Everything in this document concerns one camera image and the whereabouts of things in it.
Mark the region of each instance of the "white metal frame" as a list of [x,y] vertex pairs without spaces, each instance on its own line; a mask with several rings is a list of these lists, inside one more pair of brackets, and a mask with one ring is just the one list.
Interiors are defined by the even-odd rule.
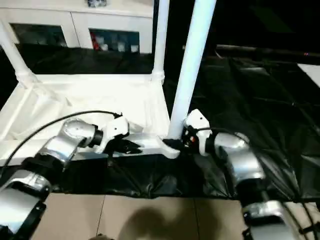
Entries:
[[[169,16],[169,0],[160,0],[159,11],[158,11],[158,24],[157,24],[157,37],[156,37],[156,47],[155,47],[155,59],[154,59],[154,69],[150,75],[103,75],[104,81],[111,81],[119,78],[126,78],[127,81],[138,80],[138,81],[151,81],[155,83],[155,88],[163,83],[165,73],[164,73],[164,58],[165,58],[165,48],[166,48],[166,35],[167,35],[167,25]],[[179,139],[182,135],[184,120],[187,117],[191,97],[193,94],[194,86],[196,83],[201,58],[204,52],[208,32],[210,29],[211,20],[214,14],[214,9],[216,6],[216,0],[196,0],[193,10],[193,15],[191,19],[185,54],[183,57],[182,68],[179,77],[179,83],[176,90],[176,96],[173,106],[173,112],[169,127],[168,138]],[[87,81],[90,78],[90,83],[95,85],[95,80],[100,81],[101,76],[95,75],[35,75],[26,66],[24,60],[19,54],[16,46],[10,40],[4,26],[0,24],[0,43],[4,49],[6,55],[12,63],[17,80],[23,84],[30,91],[41,91],[42,94],[52,95],[55,94],[47,89],[33,89],[34,85],[39,82],[41,78],[42,83],[56,84],[57,81],[62,81],[64,84],[68,84],[68,81],[77,79],[77,83],[81,83],[81,80]],[[165,102],[164,95],[162,92],[163,99],[159,101]],[[152,111],[163,111],[166,108],[159,103],[159,109],[152,109]],[[31,148],[39,149],[39,144],[41,141],[34,141],[31,143]]]

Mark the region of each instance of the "black cloth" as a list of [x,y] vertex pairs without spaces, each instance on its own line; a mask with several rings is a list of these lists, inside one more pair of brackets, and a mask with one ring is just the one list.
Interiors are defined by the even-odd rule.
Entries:
[[[150,55],[106,53],[79,48],[22,45],[37,74],[147,74]],[[172,111],[182,52],[166,59],[163,91]],[[0,54],[1,105],[15,75]],[[320,89],[296,64],[204,58],[190,111],[199,109],[212,127],[247,135],[261,156],[273,199],[307,201],[320,197]],[[135,198],[205,197],[236,199],[230,176],[218,159],[181,154],[74,161],[55,187],[68,194],[111,194]]]

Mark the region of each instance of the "white pipe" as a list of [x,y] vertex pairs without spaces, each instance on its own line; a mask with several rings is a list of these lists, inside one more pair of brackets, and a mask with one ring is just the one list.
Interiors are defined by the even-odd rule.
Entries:
[[30,69],[27,67],[25,61],[21,57],[15,44],[11,41],[5,26],[0,21],[0,44],[9,58],[16,74],[29,74]]
[[184,120],[188,114],[216,2],[216,0],[196,0],[194,3],[170,120],[168,133],[168,138],[170,139],[181,138]]
[[157,79],[160,79],[162,81],[162,84],[165,79],[164,63],[166,52],[169,5],[170,0],[159,0],[154,65],[152,75]]

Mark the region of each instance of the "white cabinet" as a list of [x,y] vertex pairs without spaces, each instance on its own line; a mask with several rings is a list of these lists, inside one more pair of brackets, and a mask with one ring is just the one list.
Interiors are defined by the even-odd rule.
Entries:
[[71,14],[82,48],[93,48],[90,30],[95,29],[138,33],[140,53],[152,52],[152,18],[79,12]]
[[75,26],[71,13],[67,11],[51,11],[40,9],[0,9],[0,18],[5,28],[10,34],[12,41],[18,44],[19,36],[15,31],[15,26],[36,25],[36,26],[55,26],[61,29],[65,43],[68,47],[79,47]]
[[70,48],[92,49],[91,31],[98,30],[102,36],[112,31],[134,35],[140,53],[152,52],[153,0],[108,0],[100,8],[90,8],[84,0],[1,0],[0,19],[14,43],[26,42],[23,34],[44,39],[53,32]]

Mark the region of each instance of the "beige floor tile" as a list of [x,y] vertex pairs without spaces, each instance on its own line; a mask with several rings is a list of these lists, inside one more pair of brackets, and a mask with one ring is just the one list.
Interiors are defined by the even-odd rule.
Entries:
[[200,240],[243,240],[247,229],[238,201],[196,199]]
[[[311,225],[308,215],[305,209],[303,208],[302,204],[293,203],[293,202],[288,202],[286,204],[289,207],[290,211],[295,216],[295,218],[298,220],[302,228],[306,228]],[[309,209],[309,213],[312,216],[313,222],[314,223],[320,222],[320,212],[318,211],[316,205],[313,203],[307,203],[306,206]],[[307,236],[308,236],[308,239],[310,240],[315,239],[312,232],[308,233]]]
[[88,240],[96,235],[103,195],[52,193],[32,240]]
[[194,201],[106,196],[98,231],[115,240],[198,240]]

